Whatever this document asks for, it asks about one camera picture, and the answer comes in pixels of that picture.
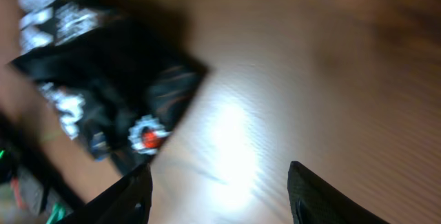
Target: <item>wooden surface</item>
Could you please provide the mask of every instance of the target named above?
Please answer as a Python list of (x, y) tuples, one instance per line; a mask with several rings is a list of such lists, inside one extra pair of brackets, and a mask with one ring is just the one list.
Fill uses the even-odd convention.
[[(138, 0), (209, 68), (152, 165), (150, 223), (292, 223), (294, 160), (386, 221), (441, 223), (439, 2)], [(71, 182), (84, 199), (106, 163)]]

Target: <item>brown tabletop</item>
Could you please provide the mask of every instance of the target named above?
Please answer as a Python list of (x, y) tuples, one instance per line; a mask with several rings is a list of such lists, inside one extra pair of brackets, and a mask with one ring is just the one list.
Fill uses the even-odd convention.
[[(441, 223), (439, 0), (145, 2), (209, 68), (152, 166), (150, 223), (292, 223), (294, 160), (386, 221)], [(46, 152), (86, 200), (118, 178)]]

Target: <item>wooden table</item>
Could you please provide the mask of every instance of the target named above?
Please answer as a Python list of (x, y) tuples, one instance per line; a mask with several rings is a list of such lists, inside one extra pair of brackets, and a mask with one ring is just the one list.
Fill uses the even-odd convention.
[[(439, 2), (139, 0), (209, 68), (152, 166), (150, 223), (292, 223), (294, 160), (386, 221), (441, 223)], [(81, 182), (116, 180), (106, 163)]]

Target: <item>blurry background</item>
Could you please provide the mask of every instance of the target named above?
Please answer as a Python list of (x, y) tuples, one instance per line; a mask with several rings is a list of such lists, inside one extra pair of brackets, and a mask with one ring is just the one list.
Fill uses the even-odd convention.
[[(152, 165), (150, 223), (292, 223), (293, 160), (386, 221), (441, 222), (439, 0), (106, 1), (209, 67)], [(21, 14), (0, 8), (4, 64)], [(45, 108), (7, 68), (0, 104), (15, 121)], [(75, 149), (43, 146), (89, 201), (119, 175)]]

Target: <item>green object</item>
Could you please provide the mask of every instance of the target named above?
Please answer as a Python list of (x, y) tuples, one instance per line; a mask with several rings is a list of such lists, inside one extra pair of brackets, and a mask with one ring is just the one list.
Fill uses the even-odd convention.
[(61, 221), (61, 219), (63, 219), (65, 215), (66, 210), (64, 209), (64, 207), (56, 203), (52, 208), (52, 213), (50, 214), (48, 222), (46, 222), (46, 224), (54, 224), (57, 221)]

